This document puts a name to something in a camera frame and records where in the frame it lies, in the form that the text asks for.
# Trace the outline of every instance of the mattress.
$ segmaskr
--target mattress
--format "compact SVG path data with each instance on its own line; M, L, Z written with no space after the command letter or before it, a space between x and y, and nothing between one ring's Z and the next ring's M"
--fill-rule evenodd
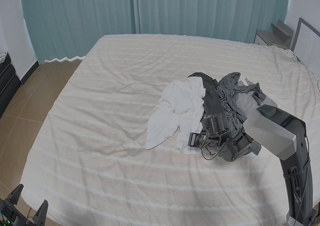
M22 174L22 198L46 199L71 225L278 225L288 201L278 158L265 148L228 163L175 150L177 131L145 150L162 90L194 72L241 72L306 122L313 202L320 200L320 92L286 50L177 35L103 36L49 111Z

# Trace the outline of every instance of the pile of clothes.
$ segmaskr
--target pile of clothes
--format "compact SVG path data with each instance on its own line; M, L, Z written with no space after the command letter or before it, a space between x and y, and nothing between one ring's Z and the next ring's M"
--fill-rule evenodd
M146 149L164 142L179 126L176 149L183 154L198 154L201 150L189 147L188 140L190 132L201 132L204 113L224 111L224 126L234 134L250 113L264 104L277 106L262 92L259 83L252 83L239 72L230 73L219 82L202 72L193 73L185 82L174 81L163 90L148 121ZM261 145L255 142L250 149L258 155Z

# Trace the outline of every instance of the teal curtain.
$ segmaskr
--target teal curtain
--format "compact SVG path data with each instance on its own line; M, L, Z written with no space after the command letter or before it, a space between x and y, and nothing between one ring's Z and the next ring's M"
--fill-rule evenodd
M84 56L106 34L161 33L254 42L288 0L22 0L39 63Z

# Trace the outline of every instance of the nightstand drawer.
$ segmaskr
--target nightstand drawer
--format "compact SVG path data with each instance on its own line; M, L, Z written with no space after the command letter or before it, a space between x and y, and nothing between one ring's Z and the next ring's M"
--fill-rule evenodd
M261 39L261 37L258 36L257 34L256 34L256 38L255 38L255 40L254 40L254 43L255 43L255 44L259 44L259 45L266 45L266 46L268 46L268 45Z

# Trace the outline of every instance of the black baseboard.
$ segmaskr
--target black baseboard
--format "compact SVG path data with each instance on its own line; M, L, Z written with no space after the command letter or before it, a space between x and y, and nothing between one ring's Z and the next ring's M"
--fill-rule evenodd
M36 68L39 66L38 61L36 61L31 68L29 68L29 70L26 72L26 74L22 77L21 84L24 85L26 83L26 81L28 80L28 78L32 75L32 73L36 70Z

